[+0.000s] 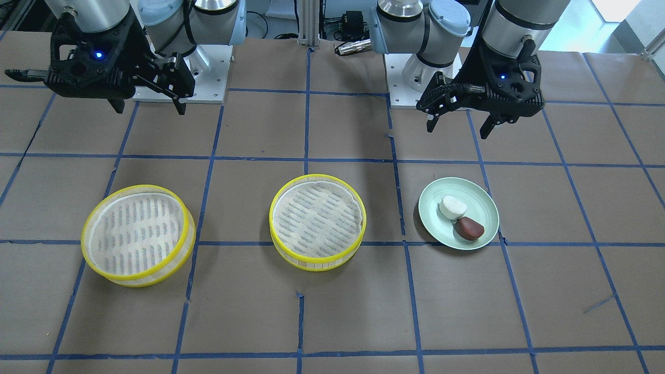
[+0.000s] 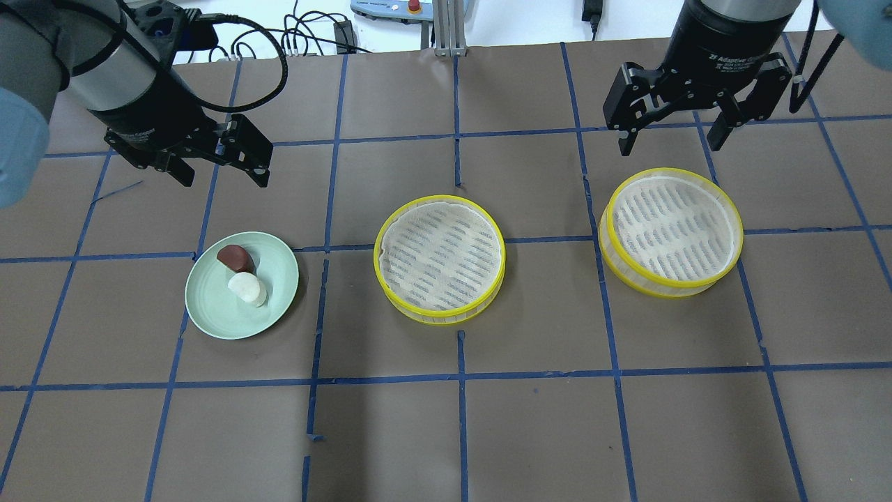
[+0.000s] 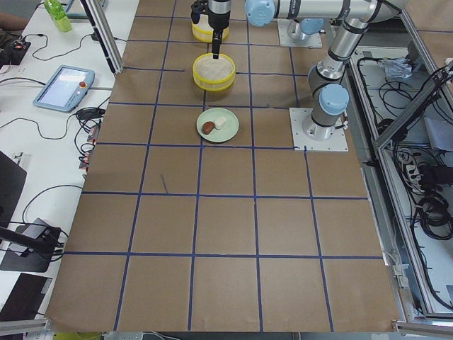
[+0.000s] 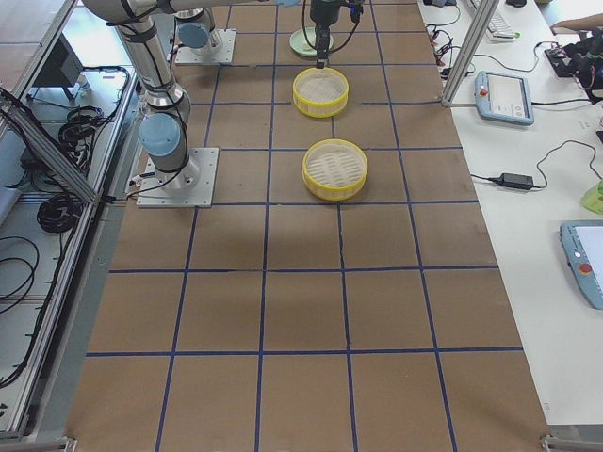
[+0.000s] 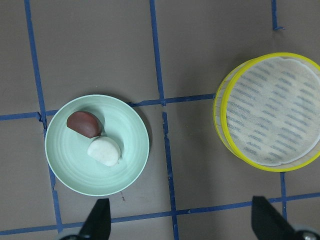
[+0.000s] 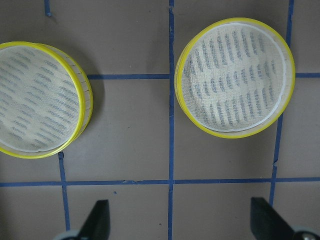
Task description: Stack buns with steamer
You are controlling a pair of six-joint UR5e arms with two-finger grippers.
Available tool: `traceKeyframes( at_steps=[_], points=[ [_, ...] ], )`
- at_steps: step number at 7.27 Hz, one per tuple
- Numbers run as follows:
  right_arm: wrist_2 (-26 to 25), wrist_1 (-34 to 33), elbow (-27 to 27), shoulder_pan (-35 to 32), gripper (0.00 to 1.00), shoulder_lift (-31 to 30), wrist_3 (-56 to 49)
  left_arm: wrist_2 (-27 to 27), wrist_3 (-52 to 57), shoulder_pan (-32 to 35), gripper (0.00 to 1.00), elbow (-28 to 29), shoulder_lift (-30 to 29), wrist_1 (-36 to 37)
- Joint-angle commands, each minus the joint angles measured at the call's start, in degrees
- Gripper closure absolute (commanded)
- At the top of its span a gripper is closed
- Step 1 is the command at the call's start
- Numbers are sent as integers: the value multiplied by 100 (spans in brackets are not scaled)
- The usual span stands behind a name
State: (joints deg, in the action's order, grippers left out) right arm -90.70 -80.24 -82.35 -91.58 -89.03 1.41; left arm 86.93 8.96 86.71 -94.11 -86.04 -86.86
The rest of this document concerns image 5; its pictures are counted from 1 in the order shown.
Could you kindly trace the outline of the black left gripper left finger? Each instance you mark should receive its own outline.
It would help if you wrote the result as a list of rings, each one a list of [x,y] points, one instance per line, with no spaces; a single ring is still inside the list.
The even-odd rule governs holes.
[[[78,233],[80,240],[108,240],[111,234],[111,210],[108,198],[98,199]]]

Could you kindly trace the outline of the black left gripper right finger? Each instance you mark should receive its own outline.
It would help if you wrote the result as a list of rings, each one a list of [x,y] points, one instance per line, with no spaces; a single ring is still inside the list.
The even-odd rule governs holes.
[[[258,240],[295,240],[294,228],[264,196],[253,196],[251,227]]]

